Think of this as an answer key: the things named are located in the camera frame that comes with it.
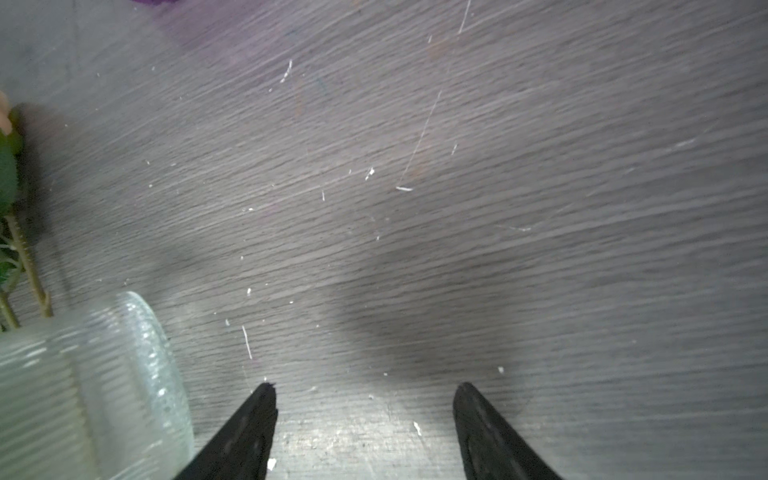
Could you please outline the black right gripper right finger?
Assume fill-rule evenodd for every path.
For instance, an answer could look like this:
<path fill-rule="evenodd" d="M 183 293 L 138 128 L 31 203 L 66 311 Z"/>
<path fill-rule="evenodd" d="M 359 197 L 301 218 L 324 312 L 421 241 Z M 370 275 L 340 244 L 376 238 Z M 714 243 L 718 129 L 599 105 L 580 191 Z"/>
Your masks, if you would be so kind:
<path fill-rule="evenodd" d="M 453 417 L 469 480 L 561 480 L 471 383 L 459 384 Z"/>

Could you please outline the clear ribbed glass vase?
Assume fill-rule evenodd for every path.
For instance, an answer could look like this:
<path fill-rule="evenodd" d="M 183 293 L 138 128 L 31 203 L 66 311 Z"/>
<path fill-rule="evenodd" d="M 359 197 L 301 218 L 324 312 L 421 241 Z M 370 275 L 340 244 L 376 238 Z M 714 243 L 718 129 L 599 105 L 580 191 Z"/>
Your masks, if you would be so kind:
<path fill-rule="evenodd" d="M 2 478 L 172 479 L 194 450 L 169 341 L 138 294 L 2 334 Z"/>

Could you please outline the peach artificial rose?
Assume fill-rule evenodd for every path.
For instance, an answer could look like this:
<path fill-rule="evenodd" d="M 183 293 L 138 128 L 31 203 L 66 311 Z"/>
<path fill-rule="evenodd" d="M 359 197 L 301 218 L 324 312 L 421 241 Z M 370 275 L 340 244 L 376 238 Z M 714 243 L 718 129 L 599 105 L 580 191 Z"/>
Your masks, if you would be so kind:
<path fill-rule="evenodd" d="M 44 318 L 53 316 L 50 294 L 40 280 L 29 242 L 21 226 L 17 206 L 22 201 L 20 160 L 24 139 L 21 114 L 1 92 L 1 331 L 20 327 L 9 297 L 25 274 Z"/>

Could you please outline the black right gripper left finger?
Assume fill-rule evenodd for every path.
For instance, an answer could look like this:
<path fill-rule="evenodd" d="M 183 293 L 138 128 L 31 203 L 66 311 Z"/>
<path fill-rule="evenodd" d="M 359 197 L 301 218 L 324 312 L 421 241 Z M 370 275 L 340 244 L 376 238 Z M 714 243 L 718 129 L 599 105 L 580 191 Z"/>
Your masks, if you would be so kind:
<path fill-rule="evenodd" d="M 175 480 L 264 480 L 278 419 L 276 390 L 260 384 Z"/>

